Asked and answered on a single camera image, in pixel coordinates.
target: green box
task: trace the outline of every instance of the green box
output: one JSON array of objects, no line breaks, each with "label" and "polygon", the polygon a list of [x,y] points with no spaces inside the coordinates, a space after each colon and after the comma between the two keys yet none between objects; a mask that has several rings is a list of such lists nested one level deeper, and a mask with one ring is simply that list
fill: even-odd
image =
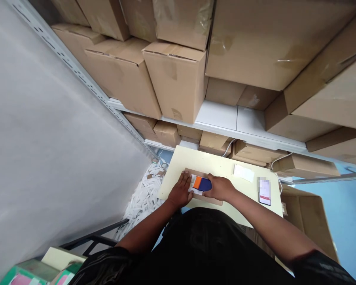
[{"label": "green box", "polygon": [[48,285],[59,274],[59,271],[36,259],[30,259],[12,267],[0,285]]}]

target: right hand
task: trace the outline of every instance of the right hand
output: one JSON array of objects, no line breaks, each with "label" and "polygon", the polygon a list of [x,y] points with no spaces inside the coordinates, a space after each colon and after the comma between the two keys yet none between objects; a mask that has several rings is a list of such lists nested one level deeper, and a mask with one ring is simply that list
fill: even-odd
[{"label": "right hand", "polygon": [[230,197],[237,192],[232,182],[227,178],[209,174],[208,179],[212,183],[212,188],[209,191],[204,191],[202,196],[215,198],[219,201],[229,201]]}]

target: smartphone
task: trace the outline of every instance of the smartphone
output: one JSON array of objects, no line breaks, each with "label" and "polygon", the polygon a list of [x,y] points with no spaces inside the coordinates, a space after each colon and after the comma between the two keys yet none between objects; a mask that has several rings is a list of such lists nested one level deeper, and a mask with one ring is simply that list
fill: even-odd
[{"label": "smartphone", "polygon": [[265,177],[257,177],[258,201],[268,206],[272,205],[270,180]]}]

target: white card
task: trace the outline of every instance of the white card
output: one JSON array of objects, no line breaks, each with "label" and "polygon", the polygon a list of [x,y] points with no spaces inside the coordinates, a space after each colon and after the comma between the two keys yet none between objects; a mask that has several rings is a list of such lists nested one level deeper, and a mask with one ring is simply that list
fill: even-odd
[{"label": "white card", "polygon": [[239,164],[235,164],[235,168],[233,169],[233,175],[236,177],[241,177],[251,183],[254,180],[254,172],[248,168],[242,167]]}]

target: light yellow desk surface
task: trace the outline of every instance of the light yellow desk surface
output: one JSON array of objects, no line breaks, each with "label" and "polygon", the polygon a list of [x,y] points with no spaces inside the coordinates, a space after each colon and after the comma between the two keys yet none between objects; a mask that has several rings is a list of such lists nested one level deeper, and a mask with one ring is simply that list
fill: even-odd
[{"label": "light yellow desk surface", "polygon": [[[254,171],[253,183],[250,183],[249,181],[241,177],[235,177],[233,175],[233,168],[235,164],[239,164],[245,168],[249,168],[250,170]],[[261,205],[282,217],[282,206],[278,179],[271,170],[267,168],[262,168],[260,166],[231,160],[229,158],[223,158],[213,154],[208,154],[198,150],[185,148],[182,146],[177,146],[174,151],[169,168],[167,169],[165,178],[163,179],[158,198],[162,200],[167,199],[171,189],[178,181],[181,172],[186,167],[192,170],[201,171],[204,173],[211,173],[215,176],[222,176],[228,178],[238,191],[244,193],[245,195],[257,202],[257,177],[266,177],[266,179],[270,180],[271,184],[272,205]],[[218,206],[198,199],[192,199],[191,202],[187,205],[187,207],[205,207],[211,209],[218,209],[230,216],[236,223],[252,227],[251,224],[243,217],[243,215],[241,215],[233,206],[231,206],[227,202],[223,202],[222,206]]]}]

